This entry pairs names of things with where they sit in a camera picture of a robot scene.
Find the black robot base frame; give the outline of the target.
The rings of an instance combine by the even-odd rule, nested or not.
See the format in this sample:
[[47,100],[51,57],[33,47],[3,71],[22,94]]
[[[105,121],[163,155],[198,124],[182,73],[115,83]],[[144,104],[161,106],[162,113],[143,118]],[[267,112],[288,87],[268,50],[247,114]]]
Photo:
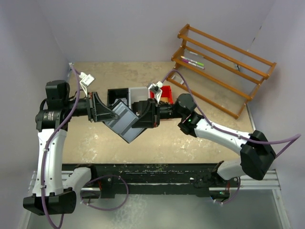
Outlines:
[[61,172],[67,179],[73,171],[88,167],[92,184],[82,192],[100,198],[130,195],[195,195],[197,197],[227,198],[229,191],[241,186],[241,175],[226,181],[216,173],[218,165],[208,164],[63,164]]

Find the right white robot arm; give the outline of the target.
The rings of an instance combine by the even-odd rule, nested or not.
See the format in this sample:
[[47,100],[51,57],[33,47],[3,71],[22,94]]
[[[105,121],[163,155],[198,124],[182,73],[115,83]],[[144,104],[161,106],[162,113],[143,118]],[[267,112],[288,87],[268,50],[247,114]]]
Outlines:
[[240,132],[209,123],[195,111],[196,107],[190,94],[179,95],[174,104],[158,103],[154,98],[135,102],[132,111],[138,115],[138,120],[133,127],[156,128],[161,120],[179,118],[178,126],[184,134],[213,141],[239,155],[236,160],[221,161],[216,165],[212,174],[216,186],[222,187],[229,179],[245,175],[262,180],[275,160],[275,152],[266,144],[265,135],[257,130]]

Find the black card holder wallet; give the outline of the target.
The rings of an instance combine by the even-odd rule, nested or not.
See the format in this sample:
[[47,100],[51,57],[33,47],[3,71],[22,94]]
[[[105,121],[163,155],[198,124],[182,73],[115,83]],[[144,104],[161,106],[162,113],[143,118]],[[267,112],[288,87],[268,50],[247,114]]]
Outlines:
[[132,125],[135,124],[139,118],[122,100],[118,100],[112,106],[112,111],[117,114],[119,118],[105,121],[104,124],[128,144],[146,130],[146,128],[132,128]]

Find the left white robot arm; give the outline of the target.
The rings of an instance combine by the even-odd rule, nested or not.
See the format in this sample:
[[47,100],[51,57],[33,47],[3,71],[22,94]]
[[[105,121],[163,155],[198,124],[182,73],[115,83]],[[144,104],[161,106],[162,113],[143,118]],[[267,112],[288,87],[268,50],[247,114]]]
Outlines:
[[46,99],[35,117],[39,138],[39,164],[32,195],[23,200],[23,207],[39,215],[62,215],[74,212],[81,188],[98,182],[97,169],[92,164],[77,165],[62,180],[62,154],[68,123],[73,116],[87,116],[90,122],[118,119],[97,92],[85,99],[71,99],[70,85],[64,80],[46,84]]

